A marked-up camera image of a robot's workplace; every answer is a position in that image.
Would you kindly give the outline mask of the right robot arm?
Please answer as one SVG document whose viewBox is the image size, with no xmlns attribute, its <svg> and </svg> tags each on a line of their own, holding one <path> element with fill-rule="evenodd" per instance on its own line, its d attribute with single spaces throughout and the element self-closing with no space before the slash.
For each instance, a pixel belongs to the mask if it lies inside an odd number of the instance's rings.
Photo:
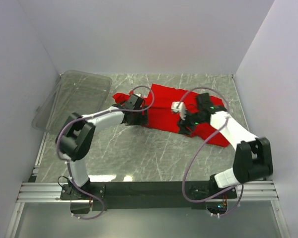
<svg viewBox="0 0 298 238">
<path fill-rule="evenodd" d="M 197 125 L 207 123 L 216 131 L 208 140 L 221 134 L 235 150 L 231 168 L 210 176 L 207 193 L 221 197 L 228 187 L 244 184 L 273 174 L 271 144 L 265 137 L 259 138 L 241 126 L 224 106 L 216 106 L 208 93 L 196 96 L 197 112 L 191 113 L 183 101 L 171 104 L 172 112 L 180 115 L 179 133 L 190 135 Z"/>
</svg>

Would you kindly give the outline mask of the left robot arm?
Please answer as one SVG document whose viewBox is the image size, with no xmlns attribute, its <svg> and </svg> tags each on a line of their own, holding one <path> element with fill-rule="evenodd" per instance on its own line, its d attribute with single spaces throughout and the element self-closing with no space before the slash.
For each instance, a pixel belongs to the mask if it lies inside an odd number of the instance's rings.
<svg viewBox="0 0 298 238">
<path fill-rule="evenodd" d="M 84 158 L 90 150 L 94 135 L 120 124 L 147 124 L 151 105 L 147 105 L 140 94 L 133 93 L 127 100 L 113 104 L 103 111 L 89 115 L 72 113 L 68 117 L 55 143 L 57 156 L 68 166 L 69 185 L 77 199 L 84 199 L 92 193 Z"/>
</svg>

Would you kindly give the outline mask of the red t shirt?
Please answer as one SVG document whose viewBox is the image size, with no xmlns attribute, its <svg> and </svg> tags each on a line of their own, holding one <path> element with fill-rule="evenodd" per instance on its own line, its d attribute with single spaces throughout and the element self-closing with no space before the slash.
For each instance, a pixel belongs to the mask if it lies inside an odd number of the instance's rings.
<svg viewBox="0 0 298 238">
<path fill-rule="evenodd" d="M 179 127 L 177 122 L 180 116 L 174 114 L 171 111 L 171 104 L 174 101 L 180 101 L 181 97 L 187 92 L 184 89 L 175 89 L 171 87 L 166 87 L 158 84 L 152 84 L 151 90 L 154 93 L 154 104 L 149 108 L 148 112 L 148 124 L 144 125 L 147 128 L 154 128 L 162 131 L 168 131 L 173 133 L 178 133 Z M 185 99 L 184 104 L 186 108 L 191 113 L 198 112 L 197 102 L 195 97 L 198 93 L 191 92 Z M 116 93 L 112 96 L 116 103 L 121 103 L 129 98 L 129 94 Z M 216 106 L 224 106 L 223 101 L 214 96 L 210 96 L 211 102 Z M 145 104 L 149 105 L 152 102 L 151 93 L 145 97 Z M 198 136 L 203 140 L 207 139 L 212 133 L 216 131 L 215 128 L 210 126 L 208 123 L 199 124 L 196 126 L 191 135 L 188 137 Z M 217 145 L 221 147 L 227 147 L 230 143 L 225 139 L 225 137 L 218 133 L 212 139 L 210 139 L 207 144 Z"/>
</svg>

